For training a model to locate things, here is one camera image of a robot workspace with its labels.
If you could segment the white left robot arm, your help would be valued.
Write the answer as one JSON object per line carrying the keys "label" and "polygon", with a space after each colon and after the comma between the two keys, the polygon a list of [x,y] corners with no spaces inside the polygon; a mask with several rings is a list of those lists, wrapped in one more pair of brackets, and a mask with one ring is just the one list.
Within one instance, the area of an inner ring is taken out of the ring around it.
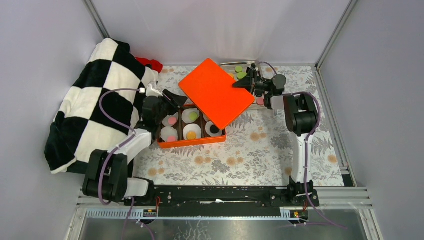
{"label": "white left robot arm", "polygon": [[171,93],[167,89],[137,89],[136,92],[146,97],[142,103],[141,120],[135,127],[131,127],[110,116],[103,107],[104,99],[116,92],[114,89],[104,93],[99,99],[99,108],[112,122],[128,129],[129,134],[111,149],[96,149],[91,153],[82,192],[85,196],[98,198],[103,205],[136,198],[142,205],[148,206],[155,200],[155,192],[152,190],[154,184],[145,178],[131,177],[129,164],[153,144],[162,121],[177,113],[188,97]]}

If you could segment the orange tin lid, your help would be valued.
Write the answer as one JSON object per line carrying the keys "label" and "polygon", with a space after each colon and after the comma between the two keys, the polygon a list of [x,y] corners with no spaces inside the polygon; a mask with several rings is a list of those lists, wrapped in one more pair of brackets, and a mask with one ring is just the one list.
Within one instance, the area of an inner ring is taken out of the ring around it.
{"label": "orange tin lid", "polygon": [[178,83],[183,93],[220,130],[247,110],[255,97],[212,59],[207,58]]}

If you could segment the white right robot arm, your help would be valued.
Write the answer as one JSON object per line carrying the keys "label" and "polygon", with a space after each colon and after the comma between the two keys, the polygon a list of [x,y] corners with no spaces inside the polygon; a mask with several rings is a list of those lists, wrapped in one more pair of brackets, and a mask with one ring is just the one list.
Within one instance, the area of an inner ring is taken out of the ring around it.
{"label": "white right robot arm", "polygon": [[254,96],[263,96],[263,105],[273,111],[283,110],[285,124],[293,144],[293,167],[289,177],[290,185],[305,185],[308,180],[309,161],[313,135],[321,122],[321,108],[316,97],[309,92],[285,93],[287,78],[274,72],[271,79],[264,78],[258,66],[252,63],[246,74],[232,86],[246,89]]}

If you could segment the black cookie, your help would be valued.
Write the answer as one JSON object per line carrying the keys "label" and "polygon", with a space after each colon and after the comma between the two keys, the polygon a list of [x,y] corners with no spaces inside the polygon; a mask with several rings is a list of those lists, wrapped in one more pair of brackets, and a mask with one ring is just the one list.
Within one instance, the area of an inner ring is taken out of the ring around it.
{"label": "black cookie", "polygon": [[209,130],[213,135],[216,135],[220,132],[220,129],[217,128],[214,124],[209,128]]}

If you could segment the orange cookie tin box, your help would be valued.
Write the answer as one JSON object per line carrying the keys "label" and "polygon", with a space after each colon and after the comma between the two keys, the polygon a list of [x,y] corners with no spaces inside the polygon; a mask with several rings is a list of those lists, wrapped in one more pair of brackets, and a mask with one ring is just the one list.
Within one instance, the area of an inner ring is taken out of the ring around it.
{"label": "orange cookie tin box", "polygon": [[191,109],[191,108],[198,109],[197,106],[195,106],[194,104],[187,104],[187,105],[184,105],[178,111],[178,113],[179,113],[178,122],[177,122],[177,124],[175,124],[174,126],[172,126],[178,132],[178,140],[177,141],[174,141],[174,142],[164,142],[161,139],[161,130],[162,130],[162,128],[165,127],[161,123],[161,127],[160,127],[160,129],[159,129],[159,131],[157,133],[157,142],[158,142],[158,145],[159,145],[160,148],[167,149],[167,148],[188,147],[188,146],[195,146],[195,145],[221,143],[221,142],[225,142],[226,141],[226,139],[227,139],[227,131],[225,129],[222,130],[222,136],[210,137],[209,135],[207,135],[206,130],[205,130],[205,125],[210,120],[199,109],[198,110],[200,112],[200,117],[193,124],[197,124],[197,125],[200,126],[200,128],[201,128],[201,138],[200,139],[194,139],[194,140],[184,140],[184,137],[183,137],[183,128],[186,125],[188,125],[188,124],[185,124],[182,121],[182,112],[185,109]]}

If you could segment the stainless steel tray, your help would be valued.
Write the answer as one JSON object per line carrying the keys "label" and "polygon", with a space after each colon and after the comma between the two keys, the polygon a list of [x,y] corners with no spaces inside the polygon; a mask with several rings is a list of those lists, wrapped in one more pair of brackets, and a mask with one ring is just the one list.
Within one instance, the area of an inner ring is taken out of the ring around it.
{"label": "stainless steel tray", "polygon": [[[239,61],[239,62],[225,62],[225,63],[219,63],[218,65],[227,73],[232,73],[234,75],[234,79],[238,81],[237,79],[237,73],[235,72],[236,66],[241,66],[243,68],[243,72],[245,72],[249,67],[251,67],[252,64],[256,65],[256,69],[258,70],[259,74],[261,76],[264,75],[262,67],[260,66],[258,61]],[[266,110],[265,105],[257,105],[256,104],[256,98],[264,98],[265,94],[263,94],[261,97],[257,97],[255,94],[253,95],[255,100],[254,102],[248,107],[247,111],[253,111],[253,110]]]}

